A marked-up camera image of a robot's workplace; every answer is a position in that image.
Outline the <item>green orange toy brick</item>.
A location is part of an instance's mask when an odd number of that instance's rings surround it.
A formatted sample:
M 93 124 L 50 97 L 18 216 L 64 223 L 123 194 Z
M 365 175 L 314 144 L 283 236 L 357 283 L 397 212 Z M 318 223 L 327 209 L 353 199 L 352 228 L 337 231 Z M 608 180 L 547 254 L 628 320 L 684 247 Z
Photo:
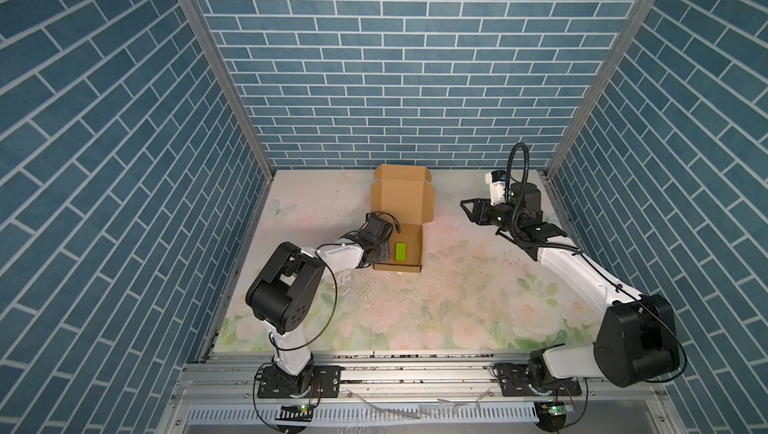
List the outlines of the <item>green orange toy brick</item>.
M 405 242 L 397 242 L 395 245 L 395 261 L 406 263 L 408 260 L 408 245 Z

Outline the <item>brown cardboard box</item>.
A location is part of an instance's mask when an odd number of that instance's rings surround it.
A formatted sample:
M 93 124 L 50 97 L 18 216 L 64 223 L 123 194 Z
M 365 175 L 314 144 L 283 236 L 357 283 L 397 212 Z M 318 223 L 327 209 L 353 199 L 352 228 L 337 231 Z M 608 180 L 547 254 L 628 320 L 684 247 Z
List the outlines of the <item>brown cardboard box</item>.
M 419 273 L 424 251 L 424 225 L 434 220 L 436 188 L 423 166 L 382 164 L 374 172 L 371 208 L 392 214 L 400 226 L 389 242 L 390 260 L 373 264 L 375 270 Z M 395 245 L 408 245 L 406 263 L 395 261 Z

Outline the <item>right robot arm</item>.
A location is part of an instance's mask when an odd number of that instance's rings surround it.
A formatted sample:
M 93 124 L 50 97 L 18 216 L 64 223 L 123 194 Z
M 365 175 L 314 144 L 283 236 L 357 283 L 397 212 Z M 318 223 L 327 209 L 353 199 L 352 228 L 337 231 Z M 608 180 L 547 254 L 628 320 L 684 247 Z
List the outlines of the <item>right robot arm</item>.
M 602 378 L 618 387 L 664 383 L 679 377 L 688 356 L 678 339 L 671 304 L 622 282 L 585 254 L 558 225 L 545 221 L 539 188 L 511 181 L 503 170 L 487 174 L 488 198 L 460 203 L 468 219 L 492 225 L 497 235 L 523 249 L 585 300 L 601 322 L 591 343 L 532 351 L 531 390 L 547 395 L 566 380 Z

